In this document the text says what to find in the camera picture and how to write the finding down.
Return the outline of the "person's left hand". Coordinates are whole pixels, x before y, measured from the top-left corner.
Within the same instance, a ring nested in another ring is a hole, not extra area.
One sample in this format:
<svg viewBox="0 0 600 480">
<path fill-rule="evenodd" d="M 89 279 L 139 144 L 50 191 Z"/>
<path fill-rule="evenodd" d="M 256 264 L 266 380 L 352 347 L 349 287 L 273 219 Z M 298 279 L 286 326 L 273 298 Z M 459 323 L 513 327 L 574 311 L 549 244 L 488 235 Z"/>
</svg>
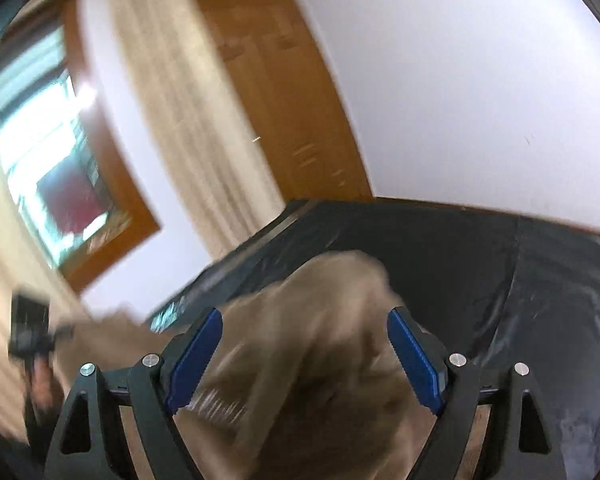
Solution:
<svg viewBox="0 0 600 480">
<path fill-rule="evenodd" d="M 64 392 L 50 360 L 36 356 L 26 369 L 27 392 L 33 407 L 39 412 L 56 411 L 64 402 Z"/>
</svg>

